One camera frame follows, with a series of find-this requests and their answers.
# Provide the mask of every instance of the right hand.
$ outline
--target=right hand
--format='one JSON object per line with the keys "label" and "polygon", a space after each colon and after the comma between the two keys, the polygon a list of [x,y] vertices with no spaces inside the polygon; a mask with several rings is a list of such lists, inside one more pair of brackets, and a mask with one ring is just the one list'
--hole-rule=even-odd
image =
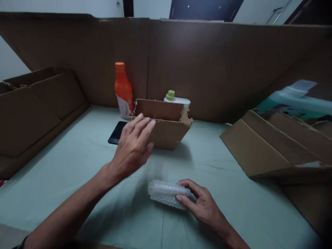
{"label": "right hand", "polygon": [[176,195],[176,200],[192,212],[198,220],[202,221],[215,232],[221,241],[223,241],[229,248],[249,249],[249,246],[226,220],[206,188],[198,185],[190,179],[181,180],[177,185],[190,189],[197,198],[197,201],[196,203],[193,203],[184,195]]}
{"label": "right hand", "polygon": [[146,142],[155,124],[156,120],[143,118],[141,113],[125,125],[113,160],[105,165],[111,178],[119,182],[146,163],[154,146]]}
{"label": "right hand", "polygon": [[190,189],[197,198],[196,203],[194,203],[186,196],[176,195],[175,198],[178,202],[192,212],[198,220],[202,221],[212,231],[216,233],[219,233],[220,231],[228,231],[231,227],[230,224],[206,188],[198,185],[190,179],[181,180],[177,185]]}

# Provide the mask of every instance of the plastic bottle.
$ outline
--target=plastic bottle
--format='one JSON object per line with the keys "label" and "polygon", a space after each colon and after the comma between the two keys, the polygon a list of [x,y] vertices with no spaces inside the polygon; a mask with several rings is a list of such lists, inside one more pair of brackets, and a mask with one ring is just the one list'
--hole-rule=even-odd
{"label": "plastic bottle", "polygon": [[175,97],[175,92],[173,90],[168,91],[164,98],[164,102],[180,103],[183,104],[183,108],[188,108],[190,105],[189,99]]}
{"label": "plastic bottle", "polygon": [[120,115],[123,119],[128,119],[130,113],[133,112],[132,106],[132,89],[125,71],[125,64],[123,62],[116,62],[116,78],[114,90],[118,99]]}
{"label": "plastic bottle", "polygon": [[255,109],[258,113],[268,110],[297,116],[302,120],[320,118],[332,114],[332,102],[305,96],[317,83],[298,80],[280,91],[272,93]]}

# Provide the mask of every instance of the orange bottle cap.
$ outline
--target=orange bottle cap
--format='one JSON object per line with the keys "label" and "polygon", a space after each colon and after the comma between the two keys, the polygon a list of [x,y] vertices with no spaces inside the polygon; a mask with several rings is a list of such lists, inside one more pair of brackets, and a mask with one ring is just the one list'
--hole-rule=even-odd
{"label": "orange bottle cap", "polygon": [[115,68],[117,70],[124,70],[125,69],[125,64],[123,62],[115,62]]}

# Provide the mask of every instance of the smartphone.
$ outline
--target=smartphone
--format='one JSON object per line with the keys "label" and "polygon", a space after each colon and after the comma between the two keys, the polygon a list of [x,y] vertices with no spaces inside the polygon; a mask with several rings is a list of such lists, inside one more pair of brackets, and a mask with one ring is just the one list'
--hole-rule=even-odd
{"label": "smartphone", "polygon": [[108,139],[109,144],[116,144],[117,145],[119,143],[121,133],[122,133],[122,129],[124,128],[124,126],[126,124],[127,124],[127,122],[119,121],[117,126],[115,126],[115,129],[112,132],[110,138]]}

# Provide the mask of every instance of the orange bottle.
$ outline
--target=orange bottle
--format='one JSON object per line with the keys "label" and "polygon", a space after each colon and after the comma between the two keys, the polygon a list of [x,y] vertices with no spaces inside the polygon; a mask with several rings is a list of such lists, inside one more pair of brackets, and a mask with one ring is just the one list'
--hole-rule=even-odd
{"label": "orange bottle", "polygon": [[116,78],[114,90],[118,99],[120,115],[123,119],[128,119],[130,113],[133,112],[131,84],[125,71],[125,64],[123,62],[116,62],[115,68]]}

